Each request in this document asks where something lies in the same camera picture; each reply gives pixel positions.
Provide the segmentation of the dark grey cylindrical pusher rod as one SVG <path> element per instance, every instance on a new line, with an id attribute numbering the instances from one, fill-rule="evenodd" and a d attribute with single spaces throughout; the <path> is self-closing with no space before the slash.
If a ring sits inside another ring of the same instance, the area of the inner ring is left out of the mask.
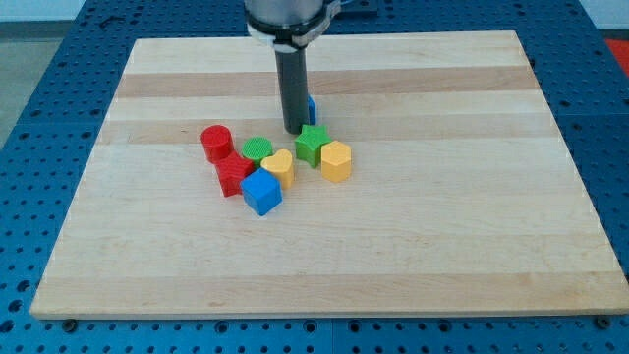
<path id="1" fill-rule="evenodd" d="M 284 129 L 300 135 L 302 127 L 310 123 L 306 50 L 275 53 Z"/>

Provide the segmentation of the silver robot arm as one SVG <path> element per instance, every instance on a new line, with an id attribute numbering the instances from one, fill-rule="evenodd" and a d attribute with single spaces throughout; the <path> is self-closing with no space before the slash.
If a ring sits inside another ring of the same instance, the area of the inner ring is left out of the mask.
<path id="1" fill-rule="evenodd" d="M 285 130 L 299 135 L 311 122 L 306 47 L 329 26 L 323 0 L 246 0 L 251 37 L 274 50 Z"/>

